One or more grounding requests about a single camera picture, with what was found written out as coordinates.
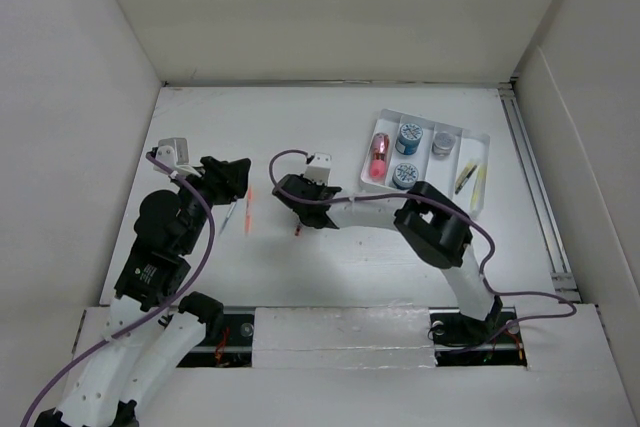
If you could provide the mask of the orange pen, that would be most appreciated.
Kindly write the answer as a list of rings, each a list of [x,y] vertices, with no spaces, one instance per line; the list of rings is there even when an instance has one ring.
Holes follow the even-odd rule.
[[[244,221],[244,233],[249,235],[252,226],[252,205],[253,205],[253,190],[249,186],[246,194],[246,206],[245,206],[245,221]]]

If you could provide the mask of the blue clear pen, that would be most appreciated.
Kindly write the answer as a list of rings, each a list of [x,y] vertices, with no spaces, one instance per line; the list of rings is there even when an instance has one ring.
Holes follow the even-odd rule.
[[[220,226],[220,229],[219,229],[219,234],[220,234],[220,235],[221,235],[221,234],[224,232],[224,230],[226,229],[226,227],[227,227],[227,225],[228,225],[228,223],[229,223],[229,221],[230,221],[230,219],[231,219],[231,217],[232,217],[232,215],[233,215],[233,213],[234,213],[234,210],[235,210],[235,208],[236,208],[236,205],[237,205],[236,203],[232,203],[232,204],[230,205],[230,207],[229,207],[229,209],[228,209],[228,211],[227,211],[227,213],[226,213],[226,215],[225,215],[225,217],[224,217],[224,219],[223,219],[223,221],[222,221],[222,224],[221,224],[221,226]]]

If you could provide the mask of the pink glue bottle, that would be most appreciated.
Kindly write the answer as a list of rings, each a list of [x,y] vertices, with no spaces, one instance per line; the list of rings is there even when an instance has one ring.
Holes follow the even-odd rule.
[[[385,133],[376,133],[371,142],[371,162],[369,175],[375,180],[383,179],[387,171],[387,157],[389,153],[389,136]]]

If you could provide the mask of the blue patterned tape roll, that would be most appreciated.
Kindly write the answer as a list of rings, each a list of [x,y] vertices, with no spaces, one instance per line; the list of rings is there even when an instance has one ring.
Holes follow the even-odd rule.
[[[411,163],[400,163],[393,170],[392,185],[401,191],[408,191],[419,180],[419,170]]]
[[[404,123],[399,127],[396,151],[405,156],[414,155],[423,138],[423,128],[416,123]]]

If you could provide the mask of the clear jar of beads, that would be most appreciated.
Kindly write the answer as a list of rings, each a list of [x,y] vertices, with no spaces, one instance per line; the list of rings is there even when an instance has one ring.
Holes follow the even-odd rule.
[[[453,151],[456,142],[456,136],[451,132],[437,132],[432,140],[431,151],[437,157],[447,157]]]

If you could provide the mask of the yellow pen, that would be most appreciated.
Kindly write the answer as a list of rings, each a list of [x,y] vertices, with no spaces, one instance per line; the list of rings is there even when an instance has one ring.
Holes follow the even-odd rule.
[[[486,186],[487,165],[481,164],[474,182],[472,190],[470,213],[477,216],[484,206],[484,195]]]
[[[455,194],[460,193],[460,191],[466,185],[469,178],[473,175],[477,167],[478,167],[478,163],[475,160],[469,161],[465,165],[465,167],[462,169],[462,171],[459,173],[458,177],[456,178],[456,181],[454,184]]]

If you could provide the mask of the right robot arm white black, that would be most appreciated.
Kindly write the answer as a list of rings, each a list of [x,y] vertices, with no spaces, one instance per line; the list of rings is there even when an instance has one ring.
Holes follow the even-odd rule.
[[[456,336],[460,347],[478,345],[497,331],[502,301],[484,283],[472,248],[472,219],[463,210],[423,181],[400,193],[342,196],[341,191],[288,174],[272,194],[306,227],[399,233],[422,262],[441,271],[454,293],[459,315],[442,330]]]

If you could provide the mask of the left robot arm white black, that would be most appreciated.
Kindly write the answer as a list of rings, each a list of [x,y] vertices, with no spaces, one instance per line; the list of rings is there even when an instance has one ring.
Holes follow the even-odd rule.
[[[142,201],[102,338],[77,357],[83,372],[38,426],[136,426],[189,351],[222,334],[223,305],[189,289],[200,272],[186,258],[202,230],[215,229],[213,207],[246,195],[251,162],[204,157],[198,167],[171,167],[158,150],[147,158],[179,189]]]

